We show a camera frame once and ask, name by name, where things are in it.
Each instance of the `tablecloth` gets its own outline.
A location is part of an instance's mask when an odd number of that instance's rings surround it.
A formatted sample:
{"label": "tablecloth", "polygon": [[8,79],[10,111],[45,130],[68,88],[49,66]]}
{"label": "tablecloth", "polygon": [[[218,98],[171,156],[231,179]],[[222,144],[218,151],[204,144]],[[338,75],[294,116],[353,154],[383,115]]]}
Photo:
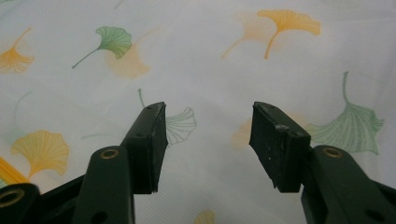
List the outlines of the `tablecloth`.
{"label": "tablecloth", "polygon": [[137,223],[305,223],[248,145],[252,105],[396,187],[394,0],[0,0],[1,186],[42,193],[165,102],[159,192]]}

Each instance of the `ginkgo leaf print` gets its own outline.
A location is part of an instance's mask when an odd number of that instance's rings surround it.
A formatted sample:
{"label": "ginkgo leaf print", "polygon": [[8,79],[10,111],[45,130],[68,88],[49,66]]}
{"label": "ginkgo leaf print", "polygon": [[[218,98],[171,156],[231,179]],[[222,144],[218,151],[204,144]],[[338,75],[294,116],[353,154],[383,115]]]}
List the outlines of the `ginkgo leaf print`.
{"label": "ginkgo leaf print", "polygon": [[111,53],[106,54],[106,62],[115,74],[120,77],[137,78],[149,71],[149,67],[142,62],[139,56],[138,44],[157,30],[158,28],[151,30],[137,39],[120,59],[115,59]]}
{"label": "ginkgo leaf print", "polygon": [[22,154],[29,161],[28,178],[45,169],[55,170],[62,175],[67,167],[69,146],[59,133],[40,130],[15,141],[11,153]]}
{"label": "ginkgo leaf print", "polygon": [[216,214],[212,210],[201,212],[194,220],[194,224],[215,224]]}
{"label": "ginkgo leaf print", "polygon": [[[143,107],[145,107],[142,97],[142,90],[139,89],[138,92],[140,97],[140,103]],[[165,123],[168,147],[177,143],[184,142],[197,126],[197,122],[194,116],[194,110],[189,107],[186,107],[184,111],[180,114],[166,117]]]}
{"label": "ginkgo leaf print", "polygon": [[276,25],[276,32],[268,43],[265,51],[264,59],[268,59],[270,49],[274,43],[275,38],[282,32],[287,30],[303,30],[312,35],[320,34],[320,23],[314,21],[305,14],[296,13],[291,10],[261,10],[257,12],[259,17],[266,17],[271,19]]}
{"label": "ginkgo leaf print", "polygon": [[236,40],[221,56],[225,59],[227,55],[239,44],[247,40],[258,41],[267,44],[271,39],[270,26],[271,22],[263,17],[258,17],[256,13],[239,12],[235,18],[244,26],[244,34]]}
{"label": "ginkgo leaf print", "polygon": [[21,174],[14,166],[0,157],[0,180],[6,185],[29,183],[29,180]]}
{"label": "ginkgo leaf print", "polygon": [[372,151],[378,154],[375,135],[384,120],[378,119],[372,109],[353,105],[348,101],[347,74],[348,72],[344,73],[343,79],[346,107],[342,114],[328,124],[309,124],[305,128],[315,142],[339,147],[348,152]]}
{"label": "ginkgo leaf print", "polygon": [[108,27],[104,26],[96,30],[96,33],[102,37],[101,44],[91,53],[87,54],[78,63],[76,63],[73,68],[75,68],[79,63],[81,63],[88,56],[93,54],[99,49],[107,49],[113,52],[116,59],[121,58],[130,48],[131,48],[131,38],[132,36],[122,28],[118,27]]}
{"label": "ginkgo leaf print", "polygon": [[33,62],[35,57],[24,56],[17,52],[17,45],[24,35],[32,28],[28,28],[23,34],[15,41],[11,49],[0,55],[0,74],[13,74],[22,73],[26,71],[30,63]]}

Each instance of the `metal rivet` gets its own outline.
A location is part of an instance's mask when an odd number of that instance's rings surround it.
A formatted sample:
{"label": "metal rivet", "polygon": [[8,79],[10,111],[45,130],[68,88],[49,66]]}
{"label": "metal rivet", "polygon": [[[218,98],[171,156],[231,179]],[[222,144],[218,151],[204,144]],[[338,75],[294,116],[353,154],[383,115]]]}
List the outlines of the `metal rivet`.
{"label": "metal rivet", "polygon": [[0,195],[0,208],[17,203],[24,196],[23,189],[10,189]]}
{"label": "metal rivet", "polygon": [[334,147],[325,147],[325,148],[323,148],[323,152],[327,156],[333,157],[333,158],[341,158],[344,156],[344,154],[340,150],[338,150],[337,148],[334,148]]}
{"label": "metal rivet", "polygon": [[113,159],[116,156],[118,156],[120,154],[120,152],[117,149],[111,148],[111,149],[107,149],[105,151],[103,151],[100,154],[100,157],[104,160],[108,160],[108,159]]}

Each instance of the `green ginkgo leaf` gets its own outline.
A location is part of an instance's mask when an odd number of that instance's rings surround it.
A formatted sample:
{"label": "green ginkgo leaf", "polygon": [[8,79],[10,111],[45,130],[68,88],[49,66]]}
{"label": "green ginkgo leaf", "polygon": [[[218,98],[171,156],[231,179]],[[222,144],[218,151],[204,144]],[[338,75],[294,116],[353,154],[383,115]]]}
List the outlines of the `green ginkgo leaf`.
{"label": "green ginkgo leaf", "polygon": [[168,146],[184,142],[197,126],[194,111],[187,107],[182,113],[166,117],[166,138]]}
{"label": "green ginkgo leaf", "polygon": [[118,27],[108,27],[104,26],[96,30],[96,33],[102,37],[100,46],[93,50],[91,53],[87,54],[78,63],[76,63],[73,68],[75,68],[79,63],[81,63],[88,56],[93,54],[99,49],[107,49],[113,52],[116,59],[121,58],[132,46],[131,38],[132,36],[122,28]]}
{"label": "green ginkgo leaf", "polygon": [[348,152],[372,151],[378,154],[376,133],[384,124],[375,112],[359,105],[353,105],[347,99],[347,74],[344,73],[343,95],[346,107],[343,113],[326,125],[309,124],[305,128],[315,142],[339,147]]}

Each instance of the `orange ginkgo leaf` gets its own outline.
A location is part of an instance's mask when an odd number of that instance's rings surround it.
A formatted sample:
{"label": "orange ginkgo leaf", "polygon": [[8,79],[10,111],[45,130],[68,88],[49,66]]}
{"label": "orange ginkgo leaf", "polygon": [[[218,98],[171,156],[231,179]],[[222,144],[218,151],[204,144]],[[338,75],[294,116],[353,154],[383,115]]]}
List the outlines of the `orange ginkgo leaf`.
{"label": "orange ginkgo leaf", "polygon": [[17,41],[15,41],[15,44],[12,46],[12,48],[0,55],[0,74],[22,73],[27,69],[29,64],[33,62],[35,57],[23,56],[16,50],[17,44],[31,29],[32,28],[29,28],[23,32]]}
{"label": "orange ginkgo leaf", "polygon": [[231,138],[231,144],[235,149],[242,149],[248,146],[248,141],[250,140],[250,132],[251,132],[251,119],[248,119],[244,122],[239,130],[233,134]]}
{"label": "orange ginkgo leaf", "polygon": [[0,182],[6,185],[29,183],[29,180],[24,177],[14,166],[9,164],[6,160],[0,157]]}
{"label": "orange ginkgo leaf", "polygon": [[28,178],[44,169],[52,169],[62,175],[66,171],[69,146],[59,133],[40,130],[15,141],[11,153],[21,153],[29,161]]}
{"label": "orange ginkgo leaf", "polygon": [[110,66],[116,75],[120,77],[137,78],[145,75],[149,71],[149,66],[145,65],[139,56],[138,44],[158,29],[159,28],[151,30],[137,39],[122,58],[115,59],[110,53],[106,55],[108,66]]}
{"label": "orange ginkgo leaf", "polygon": [[212,210],[201,212],[194,220],[194,224],[215,224],[216,214]]}
{"label": "orange ginkgo leaf", "polygon": [[286,30],[303,30],[312,35],[320,34],[320,23],[314,21],[309,16],[301,13],[296,13],[291,10],[260,10],[257,12],[259,17],[267,17],[276,24],[276,32],[272,36],[267,50],[265,51],[265,59],[268,59],[270,48],[274,39],[281,32]]}
{"label": "orange ginkgo leaf", "polygon": [[241,38],[233,42],[221,56],[225,59],[233,48],[246,40],[258,41],[267,44],[272,36],[271,26],[273,24],[263,17],[258,17],[254,12],[238,12],[234,15],[235,19],[242,23],[244,34]]}

